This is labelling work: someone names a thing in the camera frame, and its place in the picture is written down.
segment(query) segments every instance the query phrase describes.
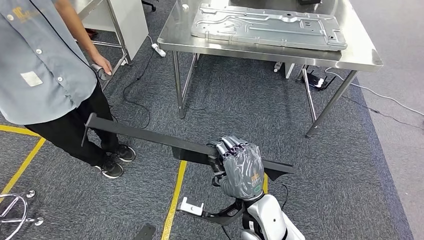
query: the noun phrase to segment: yellow floor tape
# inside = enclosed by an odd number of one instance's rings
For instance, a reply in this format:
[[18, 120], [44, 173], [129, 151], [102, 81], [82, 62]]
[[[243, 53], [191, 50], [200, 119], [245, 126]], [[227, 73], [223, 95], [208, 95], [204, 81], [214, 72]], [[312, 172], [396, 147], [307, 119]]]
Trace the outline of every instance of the yellow floor tape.
[[268, 193], [268, 175], [266, 173], [265, 173], [265, 176], [263, 178], [263, 187], [262, 187], [262, 189], [263, 189], [263, 192], [265, 194]]
[[40, 137], [40, 135], [38, 135], [37, 133], [32, 132], [26, 128], [15, 127], [15, 126], [0, 125], [0, 131]]
[[174, 221], [175, 211], [177, 209], [178, 197], [180, 196], [181, 186], [183, 185], [184, 173], [186, 172], [187, 162], [181, 161], [179, 163], [178, 176], [176, 178], [175, 188], [173, 190], [171, 206], [169, 207], [168, 215], [166, 216], [165, 224], [163, 225], [163, 232], [161, 240], [170, 239], [171, 228]]
[[28, 167], [30, 162], [33, 160], [34, 156], [38, 153], [40, 148], [43, 146], [43, 144], [46, 142], [44, 138], [41, 138], [37, 144], [35, 145], [34, 149], [29, 153], [29, 155], [26, 157], [25, 161], [23, 161], [22, 165], [19, 167], [17, 172], [13, 175], [13, 177], [10, 179], [10, 181], [7, 183], [6, 187], [4, 187], [3, 191], [1, 191], [0, 194], [7, 194], [12, 189], [12, 187], [15, 185], [15, 183], [18, 181], [19, 177], [22, 175], [22, 173], [25, 171], [25, 169]]

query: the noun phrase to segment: sneaker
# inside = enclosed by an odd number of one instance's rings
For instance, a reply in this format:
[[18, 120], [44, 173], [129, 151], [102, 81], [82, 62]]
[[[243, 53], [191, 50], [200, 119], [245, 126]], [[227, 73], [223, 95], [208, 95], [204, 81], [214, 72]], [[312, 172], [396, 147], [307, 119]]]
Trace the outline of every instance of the sneaker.
[[132, 162], [134, 159], [136, 159], [136, 152], [134, 149], [124, 144], [120, 144], [118, 146], [116, 154], [119, 156], [119, 159], [124, 162]]
[[110, 179], [117, 179], [124, 173], [122, 166], [110, 159], [102, 163], [101, 166], [94, 167], [100, 169], [101, 174]]

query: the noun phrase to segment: gray floor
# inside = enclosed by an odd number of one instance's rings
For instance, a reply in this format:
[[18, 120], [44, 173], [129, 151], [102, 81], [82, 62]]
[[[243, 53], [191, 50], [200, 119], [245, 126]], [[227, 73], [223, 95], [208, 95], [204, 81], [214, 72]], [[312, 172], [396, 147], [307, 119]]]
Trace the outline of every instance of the gray floor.
[[[172, 3], [161, 1], [157, 6], [155, 13], [146, 11], [154, 38]], [[101, 51], [116, 61], [112, 52]], [[148, 120], [145, 110], [123, 102], [122, 91], [141, 74], [151, 53], [146, 41], [133, 65], [122, 67], [105, 91], [113, 114], [122, 124], [142, 127]], [[183, 73], [189, 57], [180, 56]], [[298, 173], [270, 182], [269, 192], [283, 202], [286, 193], [281, 184], [288, 186], [284, 211], [307, 239], [412, 239], [399, 197], [388, 191], [393, 187], [389, 169], [384, 158], [376, 156], [380, 143], [373, 138], [374, 127], [362, 107], [342, 98], [318, 134], [306, 139], [304, 133], [311, 123], [302, 84], [273, 73], [271, 62], [204, 56], [193, 75], [187, 105], [205, 110], [189, 110], [186, 119], [179, 120], [171, 58], [154, 54], [151, 61], [129, 94], [131, 100], [151, 111], [148, 129], [204, 144], [236, 134], [258, 144], [264, 159], [294, 164]], [[319, 110], [335, 87], [313, 93]], [[362, 94], [354, 88], [346, 96], [362, 101]], [[2, 152], [27, 151], [37, 141], [19, 135], [13, 141], [9, 140], [12, 133], [4, 135], [0, 136]], [[20, 238], [132, 239], [144, 223], [151, 223], [158, 229], [155, 239], [160, 239], [178, 162], [167, 147], [121, 139], [134, 146], [138, 158], [124, 164], [125, 175], [116, 180], [105, 179], [46, 143], [13, 188], [14, 192], [38, 190], [31, 201], [31, 214], [45, 217], [46, 223], [27, 226]], [[0, 163], [12, 170], [24, 156], [8, 151]], [[225, 207], [231, 199], [210, 186], [211, 177], [207, 167], [189, 164], [180, 196], [205, 202], [210, 211]], [[2, 173], [0, 183], [6, 184], [7, 179]], [[232, 225], [229, 232], [238, 239], [240, 228]], [[177, 214], [170, 239], [221, 240], [225, 236], [215, 225]]]
[[[386, 0], [353, 0], [352, 4], [384, 61], [377, 73], [361, 73], [361, 85], [393, 97], [424, 113], [424, 3]], [[386, 115], [424, 128], [423, 116], [393, 101], [363, 91], [366, 103]], [[393, 176], [415, 239], [424, 239], [424, 131], [371, 114], [375, 130]]]

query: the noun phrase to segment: chrome chair leg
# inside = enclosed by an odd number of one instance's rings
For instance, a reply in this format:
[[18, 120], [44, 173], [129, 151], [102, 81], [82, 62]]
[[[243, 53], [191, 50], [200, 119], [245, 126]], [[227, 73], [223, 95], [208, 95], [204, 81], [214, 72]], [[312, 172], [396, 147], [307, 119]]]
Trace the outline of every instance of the chrome chair leg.
[[[5, 239], [10, 240], [13, 236], [21, 229], [24, 223], [34, 223], [35, 226], [40, 226], [44, 222], [44, 218], [27, 218], [28, 215], [28, 202], [25, 198], [33, 198], [36, 195], [34, 190], [29, 190], [27, 192], [23, 192], [20, 194], [16, 193], [7, 193], [0, 194], [0, 199], [5, 198], [14, 198], [12, 202], [5, 208], [5, 210], [0, 214], [0, 225], [1, 224], [10, 224], [10, 223], [19, 223], [16, 229]], [[22, 201], [23, 203], [23, 214], [21, 218], [6, 218], [8, 213], [13, 209], [18, 201]]]

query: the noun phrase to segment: table top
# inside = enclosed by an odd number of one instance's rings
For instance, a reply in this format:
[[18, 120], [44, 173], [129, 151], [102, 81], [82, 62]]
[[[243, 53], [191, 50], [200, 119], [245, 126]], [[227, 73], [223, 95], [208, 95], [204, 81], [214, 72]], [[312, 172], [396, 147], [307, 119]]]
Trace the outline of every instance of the table top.
[[[195, 37], [191, 35], [191, 28], [201, 3], [211, 4], [212, 7], [239, 6], [334, 15], [347, 48], [342, 51], [322, 51]], [[300, 5], [297, 0], [177, 0], [157, 42], [163, 50], [365, 72], [376, 72], [383, 66], [349, 0], [323, 0], [322, 4], [313, 5]]]
[[81, 20], [85, 19], [102, 1], [103, 0], [69, 0]]

